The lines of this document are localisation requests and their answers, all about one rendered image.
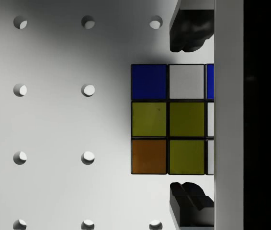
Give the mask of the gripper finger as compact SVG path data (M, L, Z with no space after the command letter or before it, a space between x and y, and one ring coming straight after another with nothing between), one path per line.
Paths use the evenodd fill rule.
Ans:
M214 0L178 0L169 25L171 52L194 52L214 35Z
M199 185L171 183L169 204L176 230L214 230L214 201Z

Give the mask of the puzzle cube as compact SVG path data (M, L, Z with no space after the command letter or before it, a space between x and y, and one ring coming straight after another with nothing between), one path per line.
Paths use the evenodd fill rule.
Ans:
M213 175L214 65L131 65L131 173Z

